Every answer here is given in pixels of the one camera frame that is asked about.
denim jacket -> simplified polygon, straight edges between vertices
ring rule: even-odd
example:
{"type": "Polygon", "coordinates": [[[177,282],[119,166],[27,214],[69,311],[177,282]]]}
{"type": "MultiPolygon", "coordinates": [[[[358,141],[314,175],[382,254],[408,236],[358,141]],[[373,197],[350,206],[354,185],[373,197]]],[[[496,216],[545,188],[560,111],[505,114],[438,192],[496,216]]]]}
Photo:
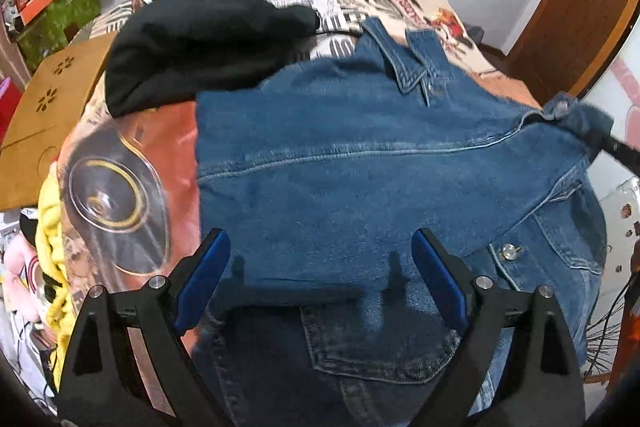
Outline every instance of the denim jacket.
{"type": "MultiPolygon", "coordinates": [[[[426,395],[403,397],[432,382],[459,341],[412,262],[412,233],[430,227],[503,287],[551,286],[583,362],[606,251],[586,176],[598,151],[576,136],[590,112],[566,95],[539,111],[490,94],[431,30],[408,31],[401,46],[376,18],[363,28],[350,57],[198,96],[202,230],[221,227],[232,243],[210,317],[300,307],[296,349],[313,372],[340,379],[350,414],[405,423],[426,395]]],[[[505,335],[477,407],[491,400],[508,345],[505,335]]],[[[222,392],[232,416],[248,385],[236,384],[233,399],[222,392]]]]}

green box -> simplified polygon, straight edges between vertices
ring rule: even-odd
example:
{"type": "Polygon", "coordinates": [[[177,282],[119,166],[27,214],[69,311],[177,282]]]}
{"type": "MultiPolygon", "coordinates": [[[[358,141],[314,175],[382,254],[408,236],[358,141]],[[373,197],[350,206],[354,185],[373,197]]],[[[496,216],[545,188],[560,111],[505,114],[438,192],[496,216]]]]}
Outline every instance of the green box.
{"type": "Polygon", "coordinates": [[[53,0],[16,39],[31,73],[43,58],[65,48],[78,30],[98,15],[98,0],[53,0]]]}

wooden door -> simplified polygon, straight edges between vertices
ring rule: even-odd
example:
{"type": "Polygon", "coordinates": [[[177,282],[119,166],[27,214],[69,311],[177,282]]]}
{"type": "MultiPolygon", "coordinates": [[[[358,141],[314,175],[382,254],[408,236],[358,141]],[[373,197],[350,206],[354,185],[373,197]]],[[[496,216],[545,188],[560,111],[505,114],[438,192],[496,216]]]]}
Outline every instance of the wooden door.
{"type": "Polygon", "coordinates": [[[506,59],[508,73],[545,103],[579,94],[606,65],[638,0],[542,0],[506,59]]]}

door frame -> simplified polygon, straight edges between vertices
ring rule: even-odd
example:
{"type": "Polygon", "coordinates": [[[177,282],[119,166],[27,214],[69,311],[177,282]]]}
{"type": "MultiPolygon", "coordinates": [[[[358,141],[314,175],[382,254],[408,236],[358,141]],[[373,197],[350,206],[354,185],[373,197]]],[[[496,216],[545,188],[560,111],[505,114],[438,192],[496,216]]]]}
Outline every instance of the door frame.
{"type": "MultiPolygon", "coordinates": [[[[507,64],[507,66],[516,61],[525,49],[525,46],[532,36],[533,29],[536,24],[538,24],[549,1],[550,0],[540,0],[540,3],[531,16],[531,19],[518,37],[518,40],[513,45],[511,51],[509,51],[506,56],[505,64],[507,64]]],[[[584,94],[586,90],[591,87],[593,82],[599,78],[600,74],[609,66],[638,18],[639,2],[640,0],[627,1],[620,18],[618,19],[618,22],[616,22],[616,25],[611,31],[609,37],[596,54],[596,57],[591,61],[591,64],[587,66],[580,77],[578,77],[572,84],[572,87],[569,89],[569,94],[573,96],[580,96],[584,94]]]]}

brown box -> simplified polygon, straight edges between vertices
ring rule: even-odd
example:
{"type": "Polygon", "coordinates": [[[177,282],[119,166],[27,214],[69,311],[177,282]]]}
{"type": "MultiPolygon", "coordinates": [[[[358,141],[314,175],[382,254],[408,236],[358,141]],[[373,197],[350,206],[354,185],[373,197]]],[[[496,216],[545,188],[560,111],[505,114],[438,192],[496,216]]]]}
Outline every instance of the brown box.
{"type": "Polygon", "coordinates": [[[115,35],[69,46],[39,65],[0,148],[0,211],[38,202],[49,165],[82,115],[115,35]]]}

